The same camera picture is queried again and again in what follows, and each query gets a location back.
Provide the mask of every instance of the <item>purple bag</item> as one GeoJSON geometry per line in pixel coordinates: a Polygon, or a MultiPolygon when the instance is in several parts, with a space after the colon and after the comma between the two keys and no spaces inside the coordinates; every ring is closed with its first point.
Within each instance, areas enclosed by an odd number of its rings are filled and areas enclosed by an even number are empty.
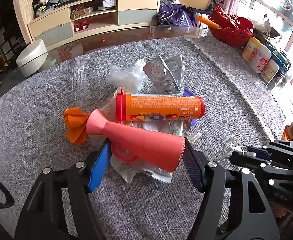
{"type": "Polygon", "coordinates": [[[159,25],[194,27],[193,13],[188,12],[184,4],[173,4],[171,8],[166,5],[160,6],[156,19],[159,25]]]}

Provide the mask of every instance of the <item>white stool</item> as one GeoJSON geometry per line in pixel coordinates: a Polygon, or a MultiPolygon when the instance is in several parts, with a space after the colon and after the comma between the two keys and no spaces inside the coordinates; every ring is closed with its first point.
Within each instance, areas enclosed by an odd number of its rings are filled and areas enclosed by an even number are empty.
{"type": "Polygon", "coordinates": [[[28,77],[37,72],[45,62],[48,51],[43,40],[28,45],[16,59],[16,64],[23,76],[28,77]]]}

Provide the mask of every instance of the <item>white box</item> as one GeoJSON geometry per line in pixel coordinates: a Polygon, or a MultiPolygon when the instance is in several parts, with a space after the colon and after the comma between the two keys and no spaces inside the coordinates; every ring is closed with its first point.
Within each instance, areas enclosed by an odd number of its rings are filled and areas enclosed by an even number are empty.
{"type": "Polygon", "coordinates": [[[103,7],[115,6],[115,0],[103,0],[103,7]]]}

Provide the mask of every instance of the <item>yellow lid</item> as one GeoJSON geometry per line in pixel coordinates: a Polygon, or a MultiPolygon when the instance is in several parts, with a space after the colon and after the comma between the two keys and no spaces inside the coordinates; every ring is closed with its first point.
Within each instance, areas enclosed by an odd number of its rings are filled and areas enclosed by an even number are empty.
{"type": "Polygon", "coordinates": [[[255,37],[251,37],[249,41],[251,41],[255,46],[259,46],[261,44],[261,42],[255,37]]]}

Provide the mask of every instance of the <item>red cap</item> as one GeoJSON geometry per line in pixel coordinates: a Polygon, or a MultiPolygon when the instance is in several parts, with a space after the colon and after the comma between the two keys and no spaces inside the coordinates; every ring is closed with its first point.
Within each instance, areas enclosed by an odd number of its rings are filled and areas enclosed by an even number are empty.
{"type": "Polygon", "coordinates": [[[121,93],[116,94],[115,114],[117,122],[121,123],[126,120],[126,94],[123,88],[121,88],[121,93]]]}
{"type": "Polygon", "coordinates": [[[201,97],[198,97],[201,103],[201,112],[199,118],[201,118],[205,114],[205,102],[201,97]]]}

